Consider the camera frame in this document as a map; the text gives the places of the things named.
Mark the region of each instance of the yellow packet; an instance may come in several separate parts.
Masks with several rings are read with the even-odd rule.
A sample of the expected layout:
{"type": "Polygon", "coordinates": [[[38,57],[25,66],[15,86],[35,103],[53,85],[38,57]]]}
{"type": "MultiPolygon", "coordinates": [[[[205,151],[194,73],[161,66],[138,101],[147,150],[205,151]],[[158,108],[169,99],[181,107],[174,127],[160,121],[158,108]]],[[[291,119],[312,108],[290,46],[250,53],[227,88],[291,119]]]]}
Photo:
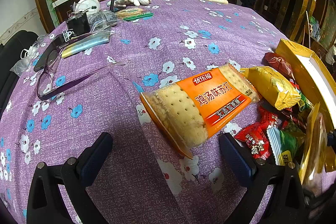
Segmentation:
{"type": "Polygon", "coordinates": [[[276,109],[291,107],[301,100],[301,95],[291,83],[271,67],[241,69],[242,74],[276,109]]]}

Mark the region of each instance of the purple tablecloth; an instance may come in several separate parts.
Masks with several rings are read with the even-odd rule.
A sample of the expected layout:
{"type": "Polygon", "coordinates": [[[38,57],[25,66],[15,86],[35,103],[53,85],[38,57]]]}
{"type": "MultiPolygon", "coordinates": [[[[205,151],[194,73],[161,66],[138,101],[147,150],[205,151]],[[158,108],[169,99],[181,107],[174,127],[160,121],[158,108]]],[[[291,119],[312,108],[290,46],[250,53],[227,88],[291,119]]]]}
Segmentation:
{"type": "MultiPolygon", "coordinates": [[[[0,196],[18,223],[26,222],[36,165],[78,157],[103,131],[112,134],[113,150],[87,191],[110,223],[223,223],[246,191],[222,159],[218,135],[192,149],[194,160],[180,156],[151,122],[139,92],[227,62],[261,65],[285,35],[251,9],[232,4],[152,0],[145,9],[154,16],[124,22],[112,29],[117,35],[109,44],[61,60],[53,79],[62,85],[114,60],[131,60],[127,67],[99,73],[50,104],[36,95],[41,71],[31,66],[20,77],[0,122],[0,196]]],[[[62,23],[52,34],[64,29],[62,23]]],[[[256,109],[248,106],[223,131],[257,121],[256,109]]],[[[252,222],[260,219],[270,191],[252,222]]]]}

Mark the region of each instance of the chair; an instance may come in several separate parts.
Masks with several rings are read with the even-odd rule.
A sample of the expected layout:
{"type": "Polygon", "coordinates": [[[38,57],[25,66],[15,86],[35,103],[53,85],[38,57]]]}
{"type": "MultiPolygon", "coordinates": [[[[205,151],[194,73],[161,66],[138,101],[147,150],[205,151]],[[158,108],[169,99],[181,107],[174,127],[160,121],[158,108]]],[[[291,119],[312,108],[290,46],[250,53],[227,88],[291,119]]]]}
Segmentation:
{"type": "Polygon", "coordinates": [[[19,79],[10,69],[20,60],[21,51],[24,48],[29,49],[37,37],[34,32],[21,30],[15,33],[3,47],[0,47],[0,119],[19,79]]]}

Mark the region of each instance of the bread package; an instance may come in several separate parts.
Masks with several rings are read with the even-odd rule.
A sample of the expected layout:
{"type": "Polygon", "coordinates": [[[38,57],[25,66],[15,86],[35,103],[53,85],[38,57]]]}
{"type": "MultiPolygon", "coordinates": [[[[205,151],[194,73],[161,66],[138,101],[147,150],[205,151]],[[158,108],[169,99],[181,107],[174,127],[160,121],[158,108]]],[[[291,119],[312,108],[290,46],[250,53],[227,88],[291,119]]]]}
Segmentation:
{"type": "Polygon", "coordinates": [[[230,64],[200,73],[140,98],[152,120],[181,154],[217,133],[251,102],[256,89],[230,64]]]}

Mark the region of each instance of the clear plastic packaging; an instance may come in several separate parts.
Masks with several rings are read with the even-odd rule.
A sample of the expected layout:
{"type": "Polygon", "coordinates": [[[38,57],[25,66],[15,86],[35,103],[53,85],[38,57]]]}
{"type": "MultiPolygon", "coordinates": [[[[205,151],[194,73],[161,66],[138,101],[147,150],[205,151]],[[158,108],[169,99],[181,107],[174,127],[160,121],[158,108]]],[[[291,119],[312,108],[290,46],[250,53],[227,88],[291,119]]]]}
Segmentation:
{"type": "Polygon", "coordinates": [[[87,16],[91,25],[91,32],[102,31],[122,22],[112,11],[102,11],[87,16]]]}
{"type": "Polygon", "coordinates": [[[302,187],[317,197],[322,193],[322,171],[326,160],[327,133],[323,115],[317,103],[307,120],[306,138],[300,166],[302,187]]]}
{"type": "Polygon", "coordinates": [[[14,72],[18,76],[21,76],[24,71],[27,70],[29,67],[32,59],[36,58],[36,54],[38,55],[38,48],[40,45],[43,43],[44,39],[48,36],[49,34],[43,34],[40,35],[37,40],[29,47],[29,50],[26,50],[25,57],[22,57],[22,52],[21,52],[21,60],[17,61],[15,65],[10,69],[10,71],[14,72]]]}
{"type": "Polygon", "coordinates": [[[189,158],[251,102],[256,89],[230,64],[140,95],[147,112],[173,147],[189,158]]]}

